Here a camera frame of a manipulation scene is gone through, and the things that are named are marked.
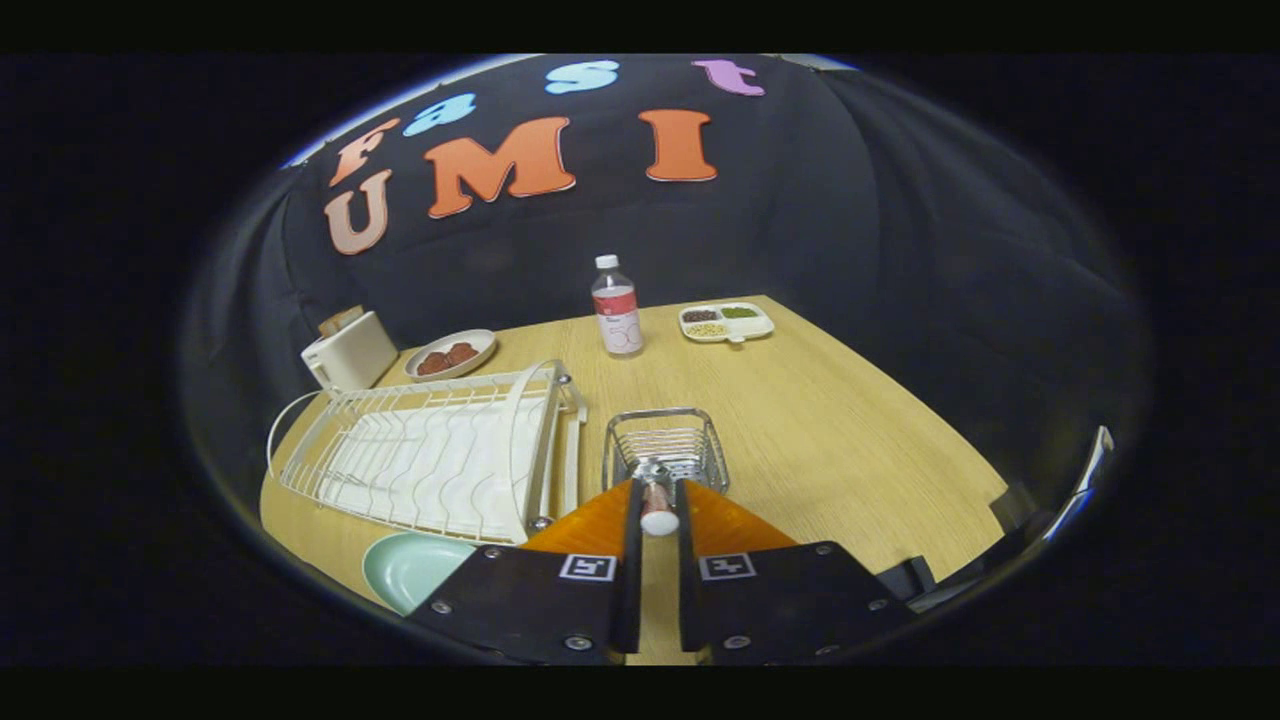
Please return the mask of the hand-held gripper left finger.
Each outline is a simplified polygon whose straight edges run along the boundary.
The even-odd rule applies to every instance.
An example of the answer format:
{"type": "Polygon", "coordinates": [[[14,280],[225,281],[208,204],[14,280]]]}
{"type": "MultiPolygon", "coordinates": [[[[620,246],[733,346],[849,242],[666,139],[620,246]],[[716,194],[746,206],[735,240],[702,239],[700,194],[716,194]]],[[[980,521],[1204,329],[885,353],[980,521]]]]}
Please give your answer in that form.
{"type": "Polygon", "coordinates": [[[643,620],[641,503],[626,480],[524,546],[483,544],[406,619],[513,662],[625,664],[643,620]]]}

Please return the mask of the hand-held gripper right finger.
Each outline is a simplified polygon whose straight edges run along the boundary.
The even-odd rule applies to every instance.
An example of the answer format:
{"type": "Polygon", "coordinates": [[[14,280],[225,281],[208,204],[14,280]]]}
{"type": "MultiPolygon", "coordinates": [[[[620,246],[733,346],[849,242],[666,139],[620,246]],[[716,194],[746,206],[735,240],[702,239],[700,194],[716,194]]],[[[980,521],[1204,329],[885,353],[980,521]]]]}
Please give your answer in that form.
{"type": "Polygon", "coordinates": [[[831,660],[916,618],[915,557],[873,573],[833,539],[800,543],[703,484],[676,486],[678,637],[699,664],[831,660]]]}

